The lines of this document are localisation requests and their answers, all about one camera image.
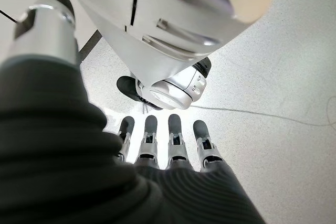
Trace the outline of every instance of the robot finger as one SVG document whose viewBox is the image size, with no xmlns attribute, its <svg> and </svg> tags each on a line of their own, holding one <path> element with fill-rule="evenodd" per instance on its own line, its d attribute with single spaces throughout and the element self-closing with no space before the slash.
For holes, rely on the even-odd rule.
<svg viewBox="0 0 336 224">
<path fill-rule="evenodd" d="M 193 170 L 183 141 L 181 119 L 178 115 L 169 116 L 168 128 L 168 165 L 166 169 L 188 168 Z"/>
<path fill-rule="evenodd" d="M 206 124 L 197 120 L 194 122 L 194 134 L 197 142 L 197 152 L 201 163 L 201 172 L 222 168 L 226 163 L 220 155 L 217 146 L 211 142 Z"/>
<path fill-rule="evenodd" d="M 118 135 L 121 137 L 123 144 L 117 155 L 119 161 L 125 162 L 128 150 L 131 144 L 131 135 L 134 128 L 134 118 L 131 116 L 126 116 L 120 124 Z"/>
<path fill-rule="evenodd" d="M 151 166 L 159 169 L 156 141 L 157 122 L 156 117 L 153 115 L 149 115 L 146 118 L 145 132 L 141 141 L 138 157 L 134 163 L 136 166 Z"/>
</svg>

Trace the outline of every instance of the black cable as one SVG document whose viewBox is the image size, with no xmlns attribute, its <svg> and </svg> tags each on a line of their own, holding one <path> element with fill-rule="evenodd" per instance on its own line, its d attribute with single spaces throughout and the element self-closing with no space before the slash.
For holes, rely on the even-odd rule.
<svg viewBox="0 0 336 224">
<path fill-rule="evenodd" d="M 13 21 L 14 23 L 17 23 L 17 21 L 15 19 L 13 19 L 12 17 L 10 17 L 7 13 L 3 12 L 2 10 L 0 10 L 0 13 L 2 15 L 4 15 L 6 18 L 9 18 L 11 21 Z"/>
</svg>

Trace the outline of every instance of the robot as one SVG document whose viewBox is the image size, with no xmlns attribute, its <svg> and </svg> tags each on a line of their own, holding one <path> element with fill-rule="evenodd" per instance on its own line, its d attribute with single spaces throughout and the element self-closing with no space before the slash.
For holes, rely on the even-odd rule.
<svg viewBox="0 0 336 224">
<path fill-rule="evenodd" d="M 155 109 L 199 100 L 209 54 L 258 20 L 271 0 L 79 0 L 128 66 L 118 89 Z"/>
<path fill-rule="evenodd" d="M 187 109 L 199 99 L 211 67 L 206 56 L 268 5 L 266 0 L 255 0 L 263 2 L 255 8 L 245 8 L 243 0 L 237 0 L 240 8 L 234 0 L 132 0 L 131 6 L 128 0 L 80 1 L 136 76 L 119 80 L 120 90 L 161 109 Z M 114 14 L 120 19 L 110 19 Z M 125 162 L 135 121 L 124 118 L 118 135 L 102 131 L 107 120 L 88 101 L 74 31 L 70 0 L 38 0 L 17 23 L 1 62 L 0 222 L 265 223 L 203 121 L 193 125 L 201 172 L 189 162 L 176 114 L 168 121 L 165 170 L 158 167 L 152 115 L 135 164 Z"/>
</svg>

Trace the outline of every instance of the white speckled floor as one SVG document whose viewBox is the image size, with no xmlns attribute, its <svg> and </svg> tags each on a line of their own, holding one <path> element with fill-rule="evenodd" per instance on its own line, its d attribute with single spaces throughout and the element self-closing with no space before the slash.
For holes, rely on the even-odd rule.
<svg viewBox="0 0 336 224">
<path fill-rule="evenodd" d="M 335 223 L 335 3 L 274 0 L 265 17 L 213 53 L 208 86 L 194 105 L 219 109 L 147 112 L 118 91 L 117 79 L 129 71 L 104 39 L 81 65 L 89 98 L 105 111 L 107 131 L 117 132 L 126 115 L 135 118 L 130 162 L 154 114 L 165 168 L 167 120 L 177 113 L 199 169 L 192 124 L 201 119 L 268 223 Z"/>
</svg>

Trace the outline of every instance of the silver joint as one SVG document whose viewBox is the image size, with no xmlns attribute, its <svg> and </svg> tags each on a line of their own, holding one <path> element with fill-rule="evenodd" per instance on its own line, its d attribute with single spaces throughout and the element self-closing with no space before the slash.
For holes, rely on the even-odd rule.
<svg viewBox="0 0 336 224">
<path fill-rule="evenodd" d="M 119 151 L 118 158 L 121 161 L 125 161 L 128 155 L 128 151 L 130 149 L 131 144 L 131 134 L 129 132 L 126 133 L 126 137 L 124 139 L 124 143 L 122 144 L 122 147 Z"/>
<path fill-rule="evenodd" d="M 187 149 L 181 133 L 174 136 L 170 133 L 168 142 L 168 165 L 177 159 L 187 160 L 189 162 Z"/>
<path fill-rule="evenodd" d="M 211 142 L 210 137 L 199 137 L 197 139 L 197 152 L 202 168 L 205 168 L 206 163 L 223 160 L 217 146 Z"/>
<path fill-rule="evenodd" d="M 156 133 L 151 135 L 148 132 L 145 132 L 143 135 L 143 139 L 141 141 L 139 154 L 137 159 L 141 157 L 153 158 L 156 163 L 158 163 L 158 149 L 157 149 L 157 141 L 156 141 Z"/>
</svg>

